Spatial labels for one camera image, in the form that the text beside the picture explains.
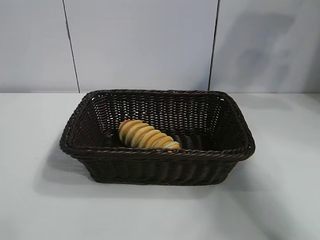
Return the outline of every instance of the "spiral bread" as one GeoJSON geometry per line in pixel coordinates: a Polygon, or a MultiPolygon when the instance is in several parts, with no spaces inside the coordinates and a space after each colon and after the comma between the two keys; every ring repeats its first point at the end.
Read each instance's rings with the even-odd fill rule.
{"type": "Polygon", "coordinates": [[[125,120],[119,125],[119,138],[130,148],[179,149],[178,142],[141,120],[125,120]]]}

